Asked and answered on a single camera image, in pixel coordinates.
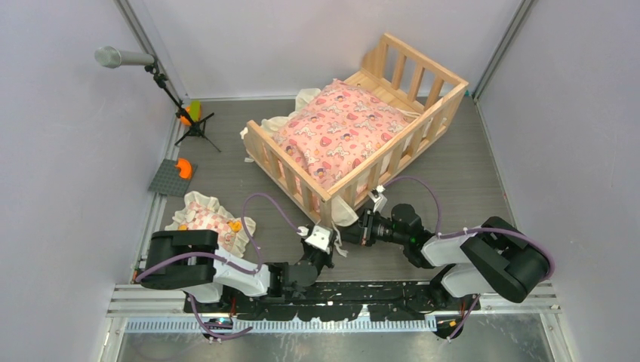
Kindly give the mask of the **pink printed cushion with ties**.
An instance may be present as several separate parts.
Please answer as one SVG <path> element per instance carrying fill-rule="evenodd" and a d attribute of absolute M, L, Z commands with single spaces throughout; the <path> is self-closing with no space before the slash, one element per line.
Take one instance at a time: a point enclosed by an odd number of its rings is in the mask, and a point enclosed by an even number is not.
<path fill-rule="evenodd" d="M 361 84 L 303 89 L 288 116 L 249 121 L 248 155 L 316 224 L 348 226 L 368 192 L 419 151 L 430 127 Z"/>

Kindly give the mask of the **wooden slatted pet bed frame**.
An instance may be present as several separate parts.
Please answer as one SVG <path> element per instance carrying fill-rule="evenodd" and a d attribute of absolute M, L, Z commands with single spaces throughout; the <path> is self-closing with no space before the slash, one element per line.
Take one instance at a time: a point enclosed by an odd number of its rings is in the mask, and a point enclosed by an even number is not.
<path fill-rule="evenodd" d="M 288 117 L 249 121 L 243 141 L 313 222 L 348 226 L 370 190 L 446 132 L 467 87 L 460 76 L 384 34 L 354 75 L 312 89 Z"/>

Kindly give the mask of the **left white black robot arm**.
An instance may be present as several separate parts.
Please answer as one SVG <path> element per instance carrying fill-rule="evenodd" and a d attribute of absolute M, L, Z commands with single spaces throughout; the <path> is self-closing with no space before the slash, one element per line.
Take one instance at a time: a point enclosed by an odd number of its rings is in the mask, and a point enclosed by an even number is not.
<path fill-rule="evenodd" d="M 336 233 L 301 228 L 303 256 L 295 263 L 258 265 L 231 254 L 212 230 L 163 231 L 152 235 L 146 268 L 135 281 L 147 289 L 181 290 L 214 312 L 231 303 L 229 289 L 276 302 L 303 297 L 322 269 L 333 267 Z"/>

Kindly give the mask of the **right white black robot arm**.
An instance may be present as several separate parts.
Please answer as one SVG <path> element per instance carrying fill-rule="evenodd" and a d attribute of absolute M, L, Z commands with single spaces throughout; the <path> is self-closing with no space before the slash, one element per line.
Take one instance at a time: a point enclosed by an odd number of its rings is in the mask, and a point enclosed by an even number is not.
<path fill-rule="evenodd" d="M 423 226 L 411 205 L 397 204 L 388 217 L 365 210 L 353 224 L 340 228 L 340 236 L 365 247 L 397 244 L 413 266 L 440 268 L 430 296 L 444 310 L 464 296 L 481 293 L 523 302 L 554 270 L 549 256 L 498 216 L 471 229 L 439 235 Z"/>

